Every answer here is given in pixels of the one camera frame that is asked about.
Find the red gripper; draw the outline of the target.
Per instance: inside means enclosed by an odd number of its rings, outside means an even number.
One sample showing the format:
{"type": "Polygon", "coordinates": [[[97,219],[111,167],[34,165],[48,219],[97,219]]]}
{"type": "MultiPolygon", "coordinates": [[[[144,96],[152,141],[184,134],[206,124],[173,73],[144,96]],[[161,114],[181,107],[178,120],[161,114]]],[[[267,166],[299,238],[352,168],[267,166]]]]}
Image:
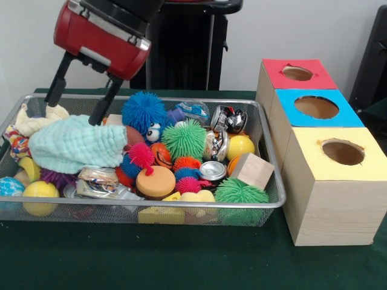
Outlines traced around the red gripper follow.
{"type": "Polygon", "coordinates": [[[67,85],[65,76],[72,55],[83,54],[106,67],[111,85],[89,116],[88,123],[100,125],[123,80],[132,79],[149,56],[151,43],[110,24],[80,1],[65,1],[59,13],[54,43],[66,50],[48,90],[45,102],[55,107],[67,85]]]}

